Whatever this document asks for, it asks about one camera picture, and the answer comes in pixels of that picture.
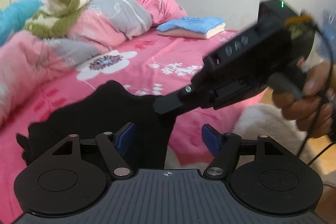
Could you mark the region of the person right hand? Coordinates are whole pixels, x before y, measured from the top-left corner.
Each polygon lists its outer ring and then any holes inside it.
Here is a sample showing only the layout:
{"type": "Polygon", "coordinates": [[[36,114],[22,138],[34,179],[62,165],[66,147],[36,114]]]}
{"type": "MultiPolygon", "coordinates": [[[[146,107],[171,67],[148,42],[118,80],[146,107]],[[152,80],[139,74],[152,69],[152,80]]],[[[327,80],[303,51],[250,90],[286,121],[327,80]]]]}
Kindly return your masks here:
{"type": "Polygon", "coordinates": [[[296,121],[297,128],[305,131],[311,138],[320,138],[329,133],[333,123],[333,105],[324,104],[316,120],[320,98],[317,93],[324,87],[329,75],[330,63],[322,62],[307,73],[306,84],[303,89],[303,100],[296,101],[290,93],[272,93],[272,100],[281,109],[286,120],[296,121]]]}

